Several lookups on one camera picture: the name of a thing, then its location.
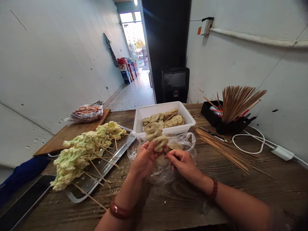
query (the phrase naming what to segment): wooden cutting board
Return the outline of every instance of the wooden cutting board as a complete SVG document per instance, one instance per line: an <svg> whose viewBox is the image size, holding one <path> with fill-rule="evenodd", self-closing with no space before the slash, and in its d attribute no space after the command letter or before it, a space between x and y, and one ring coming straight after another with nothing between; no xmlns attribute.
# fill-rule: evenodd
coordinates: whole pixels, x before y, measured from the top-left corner
<svg viewBox="0 0 308 231"><path fill-rule="evenodd" d="M97 126L102 125L107 116L110 113L110 109L103 110L103 116L101 119L90 122L90 123L79 123L79 124L72 124L70 126L65 126L62 128L56 135L54 135L43 147L41 147L35 154L41 155L46 153L52 153L58 150L65 149L63 147L63 141L65 140L72 140L76 136L81 135L81 133L95 131Z"/></svg>

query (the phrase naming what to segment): terrazzo floor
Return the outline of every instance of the terrazzo floor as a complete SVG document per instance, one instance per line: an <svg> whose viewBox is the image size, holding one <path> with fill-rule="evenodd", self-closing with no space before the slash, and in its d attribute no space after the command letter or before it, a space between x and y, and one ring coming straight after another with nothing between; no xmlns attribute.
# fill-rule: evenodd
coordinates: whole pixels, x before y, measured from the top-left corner
<svg viewBox="0 0 308 231"><path fill-rule="evenodd" d="M155 104L153 88L150 86L149 71L139 71L139 76L126 85L106 108L111 111L137 109L141 106Z"/></svg>

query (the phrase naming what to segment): blue fabric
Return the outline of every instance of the blue fabric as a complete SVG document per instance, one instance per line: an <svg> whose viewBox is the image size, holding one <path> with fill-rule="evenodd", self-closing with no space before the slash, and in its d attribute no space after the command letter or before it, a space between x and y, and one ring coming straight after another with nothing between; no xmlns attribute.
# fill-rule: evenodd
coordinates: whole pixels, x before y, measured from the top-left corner
<svg viewBox="0 0 308 231"><path fill-rule="evenodd" d="M7 203L13 194L25 183L37 177L49 164L50 160L46 157L36 156L14 169L10 175L0 186L0 208Z"/></svg>

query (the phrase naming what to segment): white plastic container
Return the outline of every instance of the white plastic container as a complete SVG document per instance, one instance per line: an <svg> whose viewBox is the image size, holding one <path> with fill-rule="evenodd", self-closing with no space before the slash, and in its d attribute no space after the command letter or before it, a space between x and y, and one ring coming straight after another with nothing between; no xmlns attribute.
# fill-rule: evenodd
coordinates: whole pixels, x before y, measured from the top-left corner
<svg viewBox="0 0 308 231"><path fill-rule="evenodd" d="M185 124L170 128L163 128L163 134L173 133L177 135L187 132L191 126L194 126L196 124L196 121L193 119L193 117L190 115L190 113L187 111L185 106L180 101L155 104L137 108L133 131L136 132L141 137L142 140L145 140L145 132L143 131L143 121L142 121L143 118L150 117L151 115L157 113L164 113L175 108L179 109L179 115L183 116Z"/></svg>

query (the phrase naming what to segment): white pipe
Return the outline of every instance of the white pipe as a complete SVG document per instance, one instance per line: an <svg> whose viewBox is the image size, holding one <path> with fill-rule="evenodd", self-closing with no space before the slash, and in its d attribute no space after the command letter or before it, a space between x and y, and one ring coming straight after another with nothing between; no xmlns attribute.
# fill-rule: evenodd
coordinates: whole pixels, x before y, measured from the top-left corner
<svg viewBox="0 0 308 231"><path fill-rule="evenodd" d="M219 34L235 37L238 39L243 39L251 42L256 42L264 45L269 45L273 47L283 47L283 48L308 48L308 40L283 40L275 38L266 38L257 35L250 35L240 32L235 32L232 30L225 30L219 28L210 28L211 31L214 31Z"/></svg>

